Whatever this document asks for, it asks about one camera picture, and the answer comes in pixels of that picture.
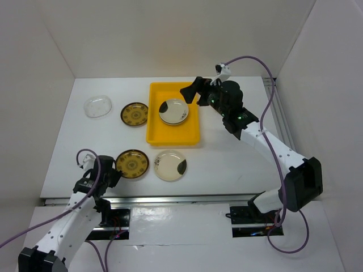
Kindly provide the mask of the cream plate black brushstroke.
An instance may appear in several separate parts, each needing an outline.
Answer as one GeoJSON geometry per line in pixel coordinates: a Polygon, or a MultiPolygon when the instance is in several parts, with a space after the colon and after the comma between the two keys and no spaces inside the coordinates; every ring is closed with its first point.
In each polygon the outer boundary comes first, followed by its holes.
{"type": "Polygon", "coordinates": [[[163,150],[154,160],[154,172],[165,182],[180,180],[187,170],[187,159],[179,151],[163,150]]]}
{"type": "Polygon", "coordinates": [[[160,119],[175,123],[187,119],[189,107],[181,99],[167,99],[160,105],[158,113],[160,119]]]}

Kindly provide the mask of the blue floral plate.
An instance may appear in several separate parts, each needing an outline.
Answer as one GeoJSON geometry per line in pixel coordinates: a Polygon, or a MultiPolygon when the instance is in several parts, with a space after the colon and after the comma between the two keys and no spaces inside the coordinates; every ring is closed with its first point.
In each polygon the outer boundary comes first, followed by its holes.
{"type": "Polygon", "coordinates": [[[164,124],[166,124],[166,125],[170,125],[170,126],[177,126],[177,125],[181,125],[181,124],[183,124],[184,122],[185,122],[185,120],[182,120],[182,121],[180,121],[180,122],[175,122],[175,123],[173,123],[173,122],[166,122],[165,120],[163,120],[163,119],[161,119],[161,121],[164,123],[164,124]]]}

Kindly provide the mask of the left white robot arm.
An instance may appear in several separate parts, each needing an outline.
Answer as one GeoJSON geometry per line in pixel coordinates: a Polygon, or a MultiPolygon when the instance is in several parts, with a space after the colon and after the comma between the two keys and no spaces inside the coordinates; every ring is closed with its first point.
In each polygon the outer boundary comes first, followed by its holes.
{"type": "Polygon", "coordinates": [[[32,248],[18,256],[19,271],[68,271],[71,261],[89,234],[112,219],[111,203],[102,198],[117,185],[122,172],[113,157],[101,155],[73,188],[64,212],[32,248]]]}

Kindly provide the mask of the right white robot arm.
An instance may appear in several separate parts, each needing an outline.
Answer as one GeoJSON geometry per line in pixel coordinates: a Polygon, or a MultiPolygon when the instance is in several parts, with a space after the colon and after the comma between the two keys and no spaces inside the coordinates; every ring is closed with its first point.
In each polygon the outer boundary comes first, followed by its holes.
{"type": "Polygon", "coordinates": [[[248,201],[247,215],[250,220],[261,222],[268,212],[279,209],[300,211],[322,194],[320,161],[296,153],[262,126],[261,120],[244,107],[243,92],[237,82],[228,80],[213,85],[211,79],[198,76],[180,93],[188,104],[199,95],[197,105],[212,107],[222,116],[223,125],[230,134],[277,166],[281,186],[257,194],[248,201]]]}

